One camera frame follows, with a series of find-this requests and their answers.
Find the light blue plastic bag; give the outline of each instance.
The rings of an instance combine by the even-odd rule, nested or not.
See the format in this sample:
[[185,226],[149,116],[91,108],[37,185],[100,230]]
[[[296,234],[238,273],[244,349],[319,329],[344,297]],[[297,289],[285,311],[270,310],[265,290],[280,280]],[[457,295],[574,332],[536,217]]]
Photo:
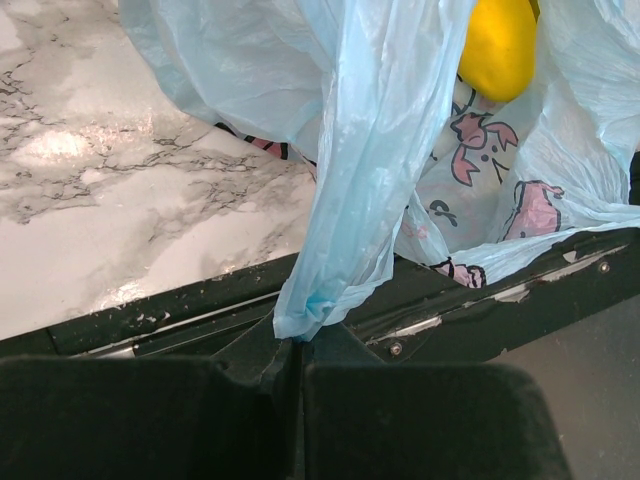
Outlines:
[[278,337],[343,320],[394,249],[480,287],[579,230],[640,226],[640,1],[539,3],[536,78],[491,105],[456,80],[475,0],[120,0],[178,107],[318,160]]

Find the gray floor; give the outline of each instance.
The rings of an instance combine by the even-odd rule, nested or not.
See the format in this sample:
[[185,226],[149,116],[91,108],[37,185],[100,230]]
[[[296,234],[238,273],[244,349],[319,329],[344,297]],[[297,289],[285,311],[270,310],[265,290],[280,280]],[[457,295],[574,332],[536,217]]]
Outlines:
[[640,296],[495,361],[542,387],[575,480],[640,479]]

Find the marble surface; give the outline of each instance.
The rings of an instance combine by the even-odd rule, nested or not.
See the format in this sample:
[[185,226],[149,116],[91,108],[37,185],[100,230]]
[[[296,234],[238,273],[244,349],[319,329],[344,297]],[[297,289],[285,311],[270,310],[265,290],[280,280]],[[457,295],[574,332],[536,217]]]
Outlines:
[[297,251],[313,181],[179,112],[110,0],[0,3],[0,339]]

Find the translucent plastic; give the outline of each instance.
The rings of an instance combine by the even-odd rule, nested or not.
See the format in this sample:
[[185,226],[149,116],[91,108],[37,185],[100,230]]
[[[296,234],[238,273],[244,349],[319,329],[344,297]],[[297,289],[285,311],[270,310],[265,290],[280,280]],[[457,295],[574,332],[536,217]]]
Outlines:
[[343,320],[394,249],[481,287],[576,231],[640,226],[640,1],[540,0],[536,78],[508,105],[456,80],[474,3],[120,0],[179,108],[318,160],[278,337]]

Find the plastic bag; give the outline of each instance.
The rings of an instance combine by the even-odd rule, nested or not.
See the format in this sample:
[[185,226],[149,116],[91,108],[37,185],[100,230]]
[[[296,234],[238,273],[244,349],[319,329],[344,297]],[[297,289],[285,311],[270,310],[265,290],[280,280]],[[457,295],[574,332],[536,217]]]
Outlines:
[[474,3],[120,1],[176,105],[318,160],[278,337],[343,320],[394,249],[481,287],[579,230],[640,226],[640,1],[540,0],[536,78],[507,105],[456,80]]

